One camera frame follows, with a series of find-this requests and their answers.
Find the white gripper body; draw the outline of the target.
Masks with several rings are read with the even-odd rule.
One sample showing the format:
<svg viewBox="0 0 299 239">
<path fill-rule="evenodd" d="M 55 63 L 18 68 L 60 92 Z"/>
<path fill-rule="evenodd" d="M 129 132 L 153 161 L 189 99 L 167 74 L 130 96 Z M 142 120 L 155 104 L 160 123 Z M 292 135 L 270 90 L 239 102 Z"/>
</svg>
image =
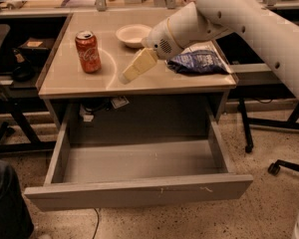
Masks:
<svg viewBox="0 0 299 239">
<path fill-rule="evenodd" d="M 157 56 L 162 60 L 168 60 L 183 51 L 183 47 L 174 39 L 169 19 L 154 26 L 149 34 L 142 39 L 142 44 L 145 48 L 156 51 Z"/>
</svg>

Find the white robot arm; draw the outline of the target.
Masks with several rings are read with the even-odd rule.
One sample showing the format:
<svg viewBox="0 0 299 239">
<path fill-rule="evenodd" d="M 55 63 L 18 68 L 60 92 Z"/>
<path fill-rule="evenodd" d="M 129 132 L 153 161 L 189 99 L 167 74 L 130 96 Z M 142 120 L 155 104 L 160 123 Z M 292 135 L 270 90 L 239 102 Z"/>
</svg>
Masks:
<svg viewBox="0 0 299 239">
<path fill-rule="evenodd" d="M 299 30 L 254 0 L 197 0 L 204 16 L 235 31 L 299 99 Z M 236 200 L 156 207 L 137 222 L 132 238 L 299 239 L 299 172 L 271 175 L 276 157 L 299 161 L 299 134 L 261 130 L 254 154 L 242 150 L 242 120 L 221 118 L 229 154 L 240 173 L 254 180 Z"/>
</svg>

